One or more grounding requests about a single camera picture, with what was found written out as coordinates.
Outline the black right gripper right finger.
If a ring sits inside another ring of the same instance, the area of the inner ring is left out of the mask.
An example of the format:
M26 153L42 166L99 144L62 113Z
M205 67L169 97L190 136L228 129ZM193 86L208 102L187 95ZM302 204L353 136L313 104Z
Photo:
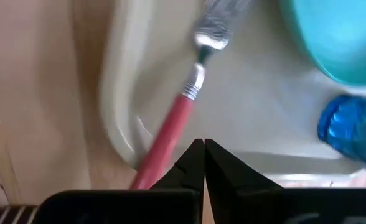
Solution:
M216 223L366 223L366 189L284 188L212 139L205 176Z

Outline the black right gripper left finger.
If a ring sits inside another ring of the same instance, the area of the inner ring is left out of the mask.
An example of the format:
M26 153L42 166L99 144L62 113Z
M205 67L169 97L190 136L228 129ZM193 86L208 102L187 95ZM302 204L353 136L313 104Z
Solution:
M196 139L148 190L68 190L46 199L37 224L201 223L205 144Z

